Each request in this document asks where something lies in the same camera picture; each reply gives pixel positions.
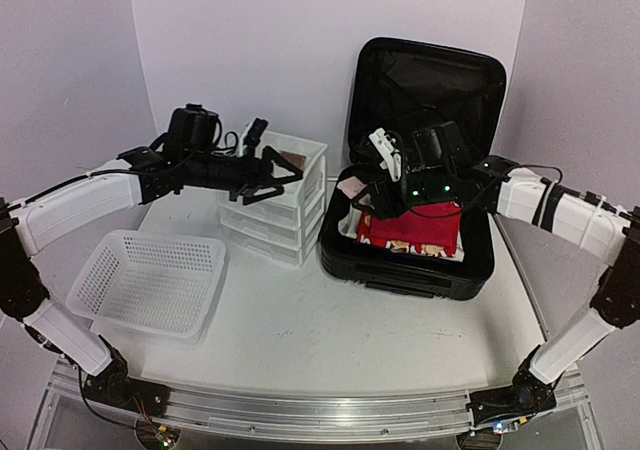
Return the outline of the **small pink square box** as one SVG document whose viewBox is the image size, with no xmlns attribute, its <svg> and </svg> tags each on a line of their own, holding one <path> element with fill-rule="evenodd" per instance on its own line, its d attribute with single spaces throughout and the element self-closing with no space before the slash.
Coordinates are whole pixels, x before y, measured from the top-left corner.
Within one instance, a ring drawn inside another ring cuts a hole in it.
<svg viewBox="0 0 640 450">
<path fill-rule="evenodd" d="M 362 182 L 355 175 L 340 180 L 336 184 L 336 188 L 340 190 L 350 201 L 359 201 L 369 194 L 368 185 Z"/>
</svg>

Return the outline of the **square bronze compact case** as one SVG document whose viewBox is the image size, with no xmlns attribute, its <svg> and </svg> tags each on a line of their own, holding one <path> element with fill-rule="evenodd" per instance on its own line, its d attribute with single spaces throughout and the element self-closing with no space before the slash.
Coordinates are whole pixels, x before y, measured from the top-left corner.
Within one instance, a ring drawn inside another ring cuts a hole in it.
<svg viewBox="0 0 640 450">
<path fill-rule="evenodd" d="M 290 164 L 294 165 L 301 171 L 306 169 L 307 164 L 307 156 L 298 153 L 292 153 L 288 151 L 281 150 L 280 155 Z"/>
</svg>

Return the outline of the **black ribbed hard-shell suitcase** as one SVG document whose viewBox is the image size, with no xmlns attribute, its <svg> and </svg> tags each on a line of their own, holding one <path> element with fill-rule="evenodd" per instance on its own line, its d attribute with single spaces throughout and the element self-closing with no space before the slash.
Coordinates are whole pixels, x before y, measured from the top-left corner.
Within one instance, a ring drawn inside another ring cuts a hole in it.
<svg viewBox="0 0 640 450">
<path fill-rule="evenodd" d="M 328 275 L 420 297 L 465 301 L 480 292 L 494 270 L 489 215 L 507 168 L 490 153 L 506 83 L 503 64 L 480 53 L 391 37 L 363 46 L 345 135 L 349 164 L 338 182 L 391 180 L 368 136 L 379 127 L 396 132 L 402 186 L 410 174 L 422 176 L 424 205 L 454 203 L 460 228 L 454 248 L 383 243 L 369 235 L 372 216 L 335 188 L 319 233 Z"/>
</svg>

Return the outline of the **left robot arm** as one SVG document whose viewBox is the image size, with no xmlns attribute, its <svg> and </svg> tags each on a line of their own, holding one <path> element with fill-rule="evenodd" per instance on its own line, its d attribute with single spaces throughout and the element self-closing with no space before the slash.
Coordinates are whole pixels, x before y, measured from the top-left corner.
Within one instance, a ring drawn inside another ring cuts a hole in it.
<svg viewBox="0 0 640 450">
<path fill-rule="evenodd" d="M 16 203 L 1 204 L 1 311 L 80 372 L 80 390 L 99 402 L 139 409 L 141 397 L 166 396 L 164 385 L 129 376 L 121 353 L 54 300 L 32 259 L 49 244 L 107 215 L 152 203 L 185 187 L 227 192 L 251 205 L 283 194 L 303 172 L 261 146 L 266 120 L 257 118 L 232 145 L 222 145 L 217 113 L 199 104 L 173 111 L 168 130 L 89 173 Z"/>
</svg>

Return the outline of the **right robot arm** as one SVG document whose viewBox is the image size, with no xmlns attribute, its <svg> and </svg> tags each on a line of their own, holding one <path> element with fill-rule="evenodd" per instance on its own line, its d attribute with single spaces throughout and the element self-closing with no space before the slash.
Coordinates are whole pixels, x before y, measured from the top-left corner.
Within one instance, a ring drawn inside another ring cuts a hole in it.
<svg viewBox="0 0 640 450">
<path fill-rule="evenodd" d="M 507 386 L 470 394 L 474 428 L 497 429 L 553 409 L 562 375 L 598 344 L 639 320 L 639 211 L 609 204 L 539 175 L 541 165 L 498 155 L 479 157 L 453 121 L 415 131 L 408 155 L 402 137 L 377 128 L 367 137 L 381 174 L 351 199 L 380 219 L 452 202 L 527 223 L 605 265 L 590 301 L 562 329 L 532 350 Z"/>
</svg>

